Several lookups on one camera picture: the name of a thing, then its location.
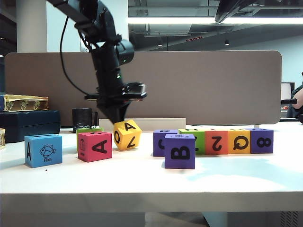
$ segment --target green block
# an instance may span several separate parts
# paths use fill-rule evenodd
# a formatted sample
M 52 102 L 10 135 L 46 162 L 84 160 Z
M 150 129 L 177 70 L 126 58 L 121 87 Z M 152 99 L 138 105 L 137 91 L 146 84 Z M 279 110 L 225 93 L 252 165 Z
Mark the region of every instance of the green block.
M 77 151 L 78 151 L 78 133 L 83 133 L 83 132 L 95 132 L 95 131 L 104 131 L 104 128 L 81 128 L 77 129 Z
M 205 131 L 200 129 L 179 129 L 179 134 L 193 134 L 196 139 L 196 155 L 205 155 Z

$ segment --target person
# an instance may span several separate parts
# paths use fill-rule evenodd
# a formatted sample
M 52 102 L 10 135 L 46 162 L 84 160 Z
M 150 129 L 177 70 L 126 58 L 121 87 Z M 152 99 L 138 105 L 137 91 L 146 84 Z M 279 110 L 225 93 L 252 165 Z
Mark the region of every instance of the person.
M 299 117 L 300 114 L 303 114 L 303 82 L 292 91 L 291 99 L 293 98 L 297 99 L 297 103 L 288 105 L 287 117 Z

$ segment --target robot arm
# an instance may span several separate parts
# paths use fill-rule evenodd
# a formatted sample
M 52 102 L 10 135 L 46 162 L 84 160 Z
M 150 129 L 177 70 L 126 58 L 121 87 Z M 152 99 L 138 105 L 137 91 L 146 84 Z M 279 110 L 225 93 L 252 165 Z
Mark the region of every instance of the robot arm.
M 119 66 L 133 59 L 133 45 L 116 34 L 113 17 L 100 0 L 47 1 L 76 22 L 75 28 L 90 49 L 98 94 L 88 95 L 86 99 L 97 99 L 97 107 L 112 123 L 124 121 L 130 102 L 147 96 L 144 84 L 122 81 Z

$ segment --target blue cube with fish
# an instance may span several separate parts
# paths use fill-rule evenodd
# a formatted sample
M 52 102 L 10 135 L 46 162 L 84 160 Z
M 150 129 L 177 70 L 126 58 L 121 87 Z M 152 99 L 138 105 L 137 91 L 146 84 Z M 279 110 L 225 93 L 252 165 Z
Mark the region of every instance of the blue cube with fish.
M 25 163 L 32 168 L 62 163 L 62 136 L 25 136 Z

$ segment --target black mug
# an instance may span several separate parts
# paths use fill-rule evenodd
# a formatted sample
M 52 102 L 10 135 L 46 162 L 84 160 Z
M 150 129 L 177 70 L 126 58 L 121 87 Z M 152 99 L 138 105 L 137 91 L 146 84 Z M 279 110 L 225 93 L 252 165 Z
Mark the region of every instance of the black mug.
M 76 133 L 77 129 L 91 128 L 97 126 L 98 112 L 92 111 L 91 108 L 73 108 L 72 109 L 72 132 Z

